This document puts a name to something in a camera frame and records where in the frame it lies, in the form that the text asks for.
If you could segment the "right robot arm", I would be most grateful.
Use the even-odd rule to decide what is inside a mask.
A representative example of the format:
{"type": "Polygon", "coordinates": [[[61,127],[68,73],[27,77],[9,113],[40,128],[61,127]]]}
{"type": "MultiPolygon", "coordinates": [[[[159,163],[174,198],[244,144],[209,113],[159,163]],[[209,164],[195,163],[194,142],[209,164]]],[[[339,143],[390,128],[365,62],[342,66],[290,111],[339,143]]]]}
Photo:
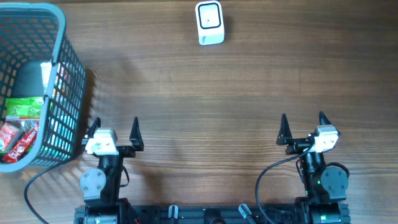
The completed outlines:
{"type": "Polygon", "coordinates": [[[335,148],[340,132],[319,112],[319,125],[305,138],[292,136],[285,114],[281,116],[276,144],[287,146],[287,155],[298,155],[298,172],[306,196],[295,199],[296,223],[351,223],[346,200],[349,170],[338,162],[327,163],[324,153],[335,148]]]}

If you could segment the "small red white packet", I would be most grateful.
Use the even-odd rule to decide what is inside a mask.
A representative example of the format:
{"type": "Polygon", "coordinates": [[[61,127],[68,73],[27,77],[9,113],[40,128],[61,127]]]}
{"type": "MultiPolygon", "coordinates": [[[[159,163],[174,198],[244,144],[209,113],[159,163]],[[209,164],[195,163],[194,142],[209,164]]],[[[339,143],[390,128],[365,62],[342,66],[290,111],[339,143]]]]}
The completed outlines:
{"type": "Polygon", "coordinates": [[[22,130],[10,123],[1,127],[1,154],[8,153],[22,134],[22,130]]]}

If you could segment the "clear green snack bag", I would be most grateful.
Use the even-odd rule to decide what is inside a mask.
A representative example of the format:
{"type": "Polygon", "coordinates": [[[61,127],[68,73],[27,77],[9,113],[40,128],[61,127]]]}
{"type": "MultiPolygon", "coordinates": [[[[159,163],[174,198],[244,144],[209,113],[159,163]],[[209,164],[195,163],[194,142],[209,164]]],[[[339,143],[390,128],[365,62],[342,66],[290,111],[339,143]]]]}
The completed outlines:
{"type": "Polygon", "coordinates": [[[35,127],[35,125],[39,122],[39,119],[9,119],[6,122],[19,128],[22,131],[21,136],[23,137],[35,127]]]}

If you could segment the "cup noodles cup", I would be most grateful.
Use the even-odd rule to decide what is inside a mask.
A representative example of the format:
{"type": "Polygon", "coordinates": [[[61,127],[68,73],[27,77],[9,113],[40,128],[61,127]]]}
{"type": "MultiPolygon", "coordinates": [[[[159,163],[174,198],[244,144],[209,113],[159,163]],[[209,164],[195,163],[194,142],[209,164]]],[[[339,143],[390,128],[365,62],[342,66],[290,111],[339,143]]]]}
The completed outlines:
{"type": "Polygon", "coordinates": [[[42,84],[44,95],[52,95],[58,80],[58,73],[60,71],[60,64],[52,64],[51,62],[42,62],[40,64],[42,84]]]}

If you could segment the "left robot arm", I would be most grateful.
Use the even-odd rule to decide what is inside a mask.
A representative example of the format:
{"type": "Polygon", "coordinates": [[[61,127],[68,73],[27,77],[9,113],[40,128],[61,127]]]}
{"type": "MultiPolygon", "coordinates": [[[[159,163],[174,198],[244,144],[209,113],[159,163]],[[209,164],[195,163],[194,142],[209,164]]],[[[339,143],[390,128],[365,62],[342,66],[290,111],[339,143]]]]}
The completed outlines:
{"type": "Polygon", "coordinates": [[[83,173],[80,178],[80,190],[85,205],[75,209],[74,223],[113,224],[140,223],[141,218],[132,208],[128,199],[120,198],[120,188],[128,184],[121,183],[125,158],[134,158],[136,152],[144,150],[139,129],[139,120],[134,118],[128,146],[118,146],[117,135],[111,128],[102,128],[101,120],[96,118],[87,130],[82,146],[85,151],[99,159],[98,166],[83,173]]]}

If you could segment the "red chocolate bar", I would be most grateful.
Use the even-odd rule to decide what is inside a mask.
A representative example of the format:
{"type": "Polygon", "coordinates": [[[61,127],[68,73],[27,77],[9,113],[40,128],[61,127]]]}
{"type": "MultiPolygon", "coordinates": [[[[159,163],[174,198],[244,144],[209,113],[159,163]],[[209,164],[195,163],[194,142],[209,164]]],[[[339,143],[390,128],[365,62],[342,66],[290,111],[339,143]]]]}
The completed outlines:
{"type": "Polygon", "coordinates": [[[3,161],[9,164],[15,163],[21,159],[21,157],[27,153],[36,140],[39,122],[37,121],[34,127],[25,134],[18,142],[16,142],[13,149],[8,152],[3,161]]]}

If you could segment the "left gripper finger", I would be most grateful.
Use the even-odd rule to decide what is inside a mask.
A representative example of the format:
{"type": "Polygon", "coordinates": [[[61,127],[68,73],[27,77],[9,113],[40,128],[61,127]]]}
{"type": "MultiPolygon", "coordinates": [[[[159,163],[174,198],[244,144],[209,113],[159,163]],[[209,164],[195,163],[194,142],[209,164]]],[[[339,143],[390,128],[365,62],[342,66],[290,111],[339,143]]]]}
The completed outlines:
{"type": "Polygon", "coordinates": [[[93,138],[95,131],[101,127],[101,119],[97,117],[85,134],[85,139],[93,138]]]}
{"type": "Polygon", "coordinates": [[[132,144],[132,147],[135,151],[143,151],[144,150],[144,141],[142,140],[141,132],[139,129],[139,120],[136,116],[134,118],[132,129],[130,132],[129,140],[132,144]]]}

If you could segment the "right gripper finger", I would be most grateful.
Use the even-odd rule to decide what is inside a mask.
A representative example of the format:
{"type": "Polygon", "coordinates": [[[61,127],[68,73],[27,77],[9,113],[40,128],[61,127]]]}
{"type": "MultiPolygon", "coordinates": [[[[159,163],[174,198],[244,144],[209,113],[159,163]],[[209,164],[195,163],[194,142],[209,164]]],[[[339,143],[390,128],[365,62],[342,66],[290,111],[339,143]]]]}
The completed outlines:
{"type": "Polygon", "coordinates": [[[293,142],[292,133],[290,131],[289,122],[285,113],[281,116],[280,129],[277,136],[277,145],[288,145],[293,142]]]}
{"type": "Polygon", "coordinates": [[[319,112],[319,123],[318,126],[318,134],[326,135],[326,134],[335,134],[340,135],[340,132],[332,125],[332,123],[328,120],[325,113],[319,112]]]}

